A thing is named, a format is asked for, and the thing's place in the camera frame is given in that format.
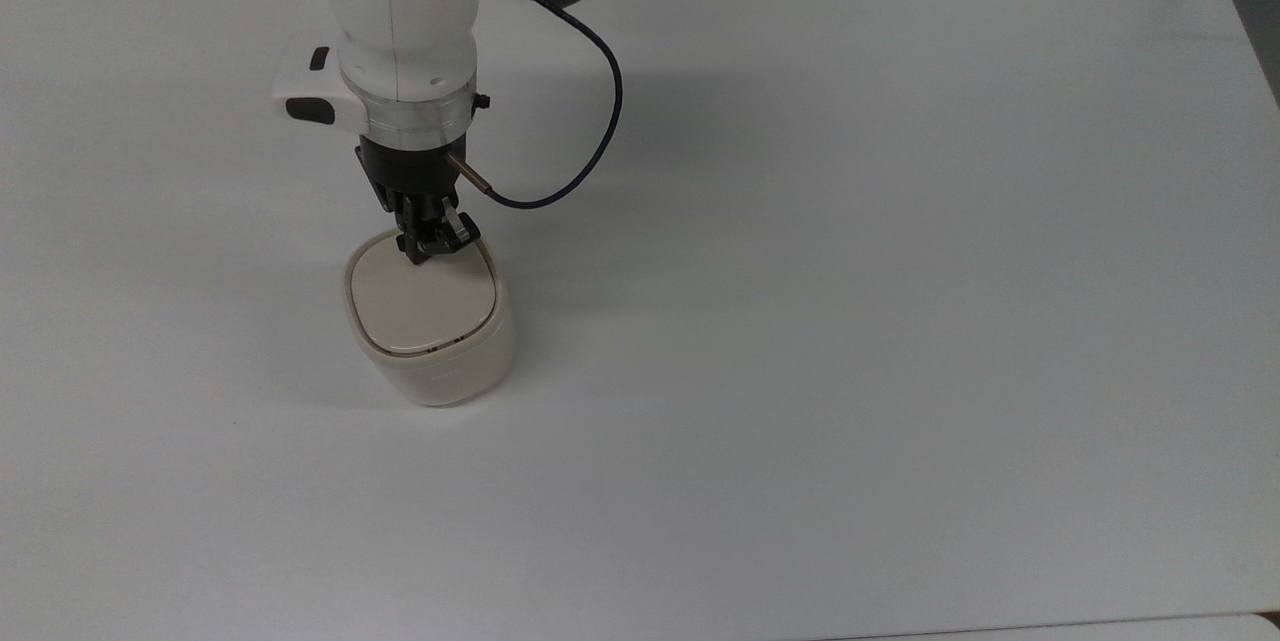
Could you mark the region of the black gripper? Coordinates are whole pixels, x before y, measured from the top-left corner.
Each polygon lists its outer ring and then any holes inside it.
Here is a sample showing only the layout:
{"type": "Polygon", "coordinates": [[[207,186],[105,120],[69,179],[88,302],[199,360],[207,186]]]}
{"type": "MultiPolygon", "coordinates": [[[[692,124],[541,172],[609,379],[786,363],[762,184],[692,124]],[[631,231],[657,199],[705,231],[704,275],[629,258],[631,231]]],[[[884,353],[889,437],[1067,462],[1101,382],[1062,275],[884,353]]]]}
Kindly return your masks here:
{"type": "Polygon", "coordinates": [[[438,148],[415,152],[390,148],[361,136],[356,155],[380,207],[384,212],[396,212],[399,249],[413,266],[430,258],[422,244],[433,239],[435,255],[453,255],[481,239],[480,228],[470,214],[456,209],[460,171],[452,161],[465,161],[466,136],[438,148]],[[435,223],[434,214],[439,214],[435,223]]]}

